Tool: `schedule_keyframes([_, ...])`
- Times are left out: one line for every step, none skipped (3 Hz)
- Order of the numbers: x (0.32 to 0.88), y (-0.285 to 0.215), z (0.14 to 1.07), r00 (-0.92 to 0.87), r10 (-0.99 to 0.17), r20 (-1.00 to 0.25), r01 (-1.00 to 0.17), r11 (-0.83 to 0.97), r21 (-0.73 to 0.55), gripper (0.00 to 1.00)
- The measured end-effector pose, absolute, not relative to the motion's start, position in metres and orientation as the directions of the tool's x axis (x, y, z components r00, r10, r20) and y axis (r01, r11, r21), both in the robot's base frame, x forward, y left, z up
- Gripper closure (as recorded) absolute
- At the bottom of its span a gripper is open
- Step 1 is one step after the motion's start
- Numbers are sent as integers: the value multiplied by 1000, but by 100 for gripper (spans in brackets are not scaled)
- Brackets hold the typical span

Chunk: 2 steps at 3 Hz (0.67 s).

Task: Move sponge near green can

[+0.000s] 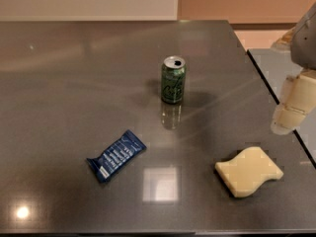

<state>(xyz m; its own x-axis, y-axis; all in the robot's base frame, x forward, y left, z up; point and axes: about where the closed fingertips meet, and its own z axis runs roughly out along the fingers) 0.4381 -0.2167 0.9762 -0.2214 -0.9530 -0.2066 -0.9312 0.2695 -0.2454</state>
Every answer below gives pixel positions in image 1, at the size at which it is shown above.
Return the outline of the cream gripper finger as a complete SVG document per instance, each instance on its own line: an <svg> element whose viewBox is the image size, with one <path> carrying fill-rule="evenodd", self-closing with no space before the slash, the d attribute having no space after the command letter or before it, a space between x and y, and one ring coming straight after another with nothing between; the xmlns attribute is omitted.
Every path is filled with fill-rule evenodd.
<svg viewBox="0 0 316 237"><path fill-rule="evenodd" d="M288 30L272 44L274 50L290 50L294 29Z"/></svg>
<svg viewBox="0 0 316 237"><path fill-rule="evenodd" d="M316 108L316 70L287 76L271 124L272 132L286 135L298 128Z"/></svg>

